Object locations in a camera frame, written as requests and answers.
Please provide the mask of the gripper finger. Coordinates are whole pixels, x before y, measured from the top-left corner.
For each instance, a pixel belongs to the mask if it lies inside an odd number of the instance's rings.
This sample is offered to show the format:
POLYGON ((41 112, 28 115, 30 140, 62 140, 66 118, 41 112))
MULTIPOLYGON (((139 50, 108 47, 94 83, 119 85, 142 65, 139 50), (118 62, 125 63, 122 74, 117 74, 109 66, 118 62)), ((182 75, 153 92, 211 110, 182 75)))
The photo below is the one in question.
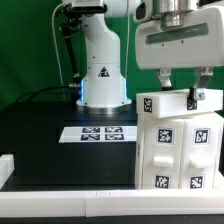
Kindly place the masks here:
POLYGON ((170 76, 171 76, 170 68, 161 68, 158 71, 158 79, 163 91, 169 91, 173 89, 170 76))
POLYGON ((196 77, 194 85, 190 88, 189 97, 194 101, 202 101, 206 98, 205 89, 213 76, 211 66, 198 67, 194 70, 196 77))

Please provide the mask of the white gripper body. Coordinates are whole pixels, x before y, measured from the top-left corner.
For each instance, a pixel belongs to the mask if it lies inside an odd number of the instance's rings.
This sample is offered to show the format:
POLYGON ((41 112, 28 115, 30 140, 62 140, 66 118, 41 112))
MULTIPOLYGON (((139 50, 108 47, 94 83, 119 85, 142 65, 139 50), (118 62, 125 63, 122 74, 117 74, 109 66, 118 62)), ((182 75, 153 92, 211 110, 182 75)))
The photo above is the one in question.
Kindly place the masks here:
POLYGON ((140 69, 224 65, 224 6, 187 13, 184 25, 162 30, 158 20, 140 24, 135 33, 140 69))

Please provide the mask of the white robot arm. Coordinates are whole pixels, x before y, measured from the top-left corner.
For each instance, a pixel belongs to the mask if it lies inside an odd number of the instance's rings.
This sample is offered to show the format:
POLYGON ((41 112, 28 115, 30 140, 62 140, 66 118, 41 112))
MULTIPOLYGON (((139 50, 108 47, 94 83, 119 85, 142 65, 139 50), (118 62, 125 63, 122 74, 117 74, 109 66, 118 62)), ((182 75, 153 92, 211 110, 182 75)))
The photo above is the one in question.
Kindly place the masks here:
POLYGON ((175 68, 194 68, 196 81, 187 92, 187 111, 208 99, 213 68, 224 66, 224 0, 62 0, 68 18, 66 36, 84 32, 87 74, 80 78, 77 105, 94 112, 112 112, 131 104, 120 73, 120 39, 106 18, 133 16, 136 61, 142 70, 157 70, 164 90, 175 68))

